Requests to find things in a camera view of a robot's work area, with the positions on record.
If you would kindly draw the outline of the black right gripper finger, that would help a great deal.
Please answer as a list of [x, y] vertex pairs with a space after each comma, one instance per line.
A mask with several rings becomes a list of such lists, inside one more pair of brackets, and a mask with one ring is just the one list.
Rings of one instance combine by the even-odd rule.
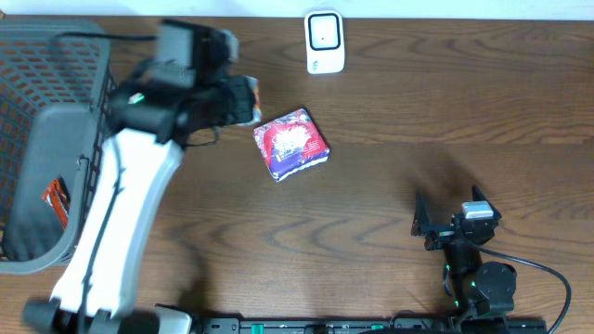
[[489, 205], [490, 209], [493, 211], [493, 214], [495, 216], [499, 216], [499, 210], [486, 198], [483, 191], [477, 185], [473, 185], [471, 187], [471, 193], [472, 199], [474, 201], [485, 201]]
[[425, 200], [420, 192], [415, 197], [415, 213], [411, 226], [412, 236], [425, 236], [431, 226], [431, 218], [426, 208]]

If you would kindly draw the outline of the red purple floral tissue pack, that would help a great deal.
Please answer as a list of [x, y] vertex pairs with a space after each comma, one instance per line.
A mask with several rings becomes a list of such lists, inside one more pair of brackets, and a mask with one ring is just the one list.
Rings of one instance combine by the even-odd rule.
[[265, 123], [252, 134], [276, 182], [329, 158], [329, 145], [306, 109]]

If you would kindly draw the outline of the orange tissue pack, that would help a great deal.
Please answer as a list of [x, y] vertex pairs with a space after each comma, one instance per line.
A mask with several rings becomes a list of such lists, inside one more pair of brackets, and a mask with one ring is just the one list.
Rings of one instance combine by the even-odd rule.
[[241, 123], [240, 126], [255, 125], [262, 120], [259, 81], [255, 77], [251, 76], [247, 76], [247, 81], [254, 97], [254, 103], [252, 106], [252, 119], [249, 122]]

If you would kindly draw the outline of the orange brown snack bar wrapper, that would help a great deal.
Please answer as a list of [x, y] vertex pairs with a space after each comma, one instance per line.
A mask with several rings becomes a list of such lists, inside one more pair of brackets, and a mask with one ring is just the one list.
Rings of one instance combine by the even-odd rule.
[[55, 212], [61, 226], [66, 229], [69, 222], [70, 194], [62, 177], [54, 179], [42, 195], [44, 202]]

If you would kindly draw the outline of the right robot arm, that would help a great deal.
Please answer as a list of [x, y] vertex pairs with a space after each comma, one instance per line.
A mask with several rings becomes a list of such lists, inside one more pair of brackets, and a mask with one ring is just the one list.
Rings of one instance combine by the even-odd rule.
[[432, 222], [426, 201], [416, 195], [411, 234], [424, 237], [427, 251], [445, 254], [445, 282], [457, 303], [452, 326], [465, 322], [502, 317], [514, 309], [515, 269], [505, 263], [484, 262], [479, 248], [495, 236], [500, 212], [478, 186], [471, 188], [472, 200], [461, 204], [461, 212], [449, 224]]

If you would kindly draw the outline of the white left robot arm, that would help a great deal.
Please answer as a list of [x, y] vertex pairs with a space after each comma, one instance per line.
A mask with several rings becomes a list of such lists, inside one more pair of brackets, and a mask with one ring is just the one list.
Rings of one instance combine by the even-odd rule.
[[233, 75], [239, 41], [228, 30], [166, 19], [156, 51], [110, 93], [97, 190], [77, 249], [48, 301], [29, 300], [39, 333], [156, 333], [136, 309], [142, 257], [158, 207], [190, 137], [256, 122], [257, 82]]

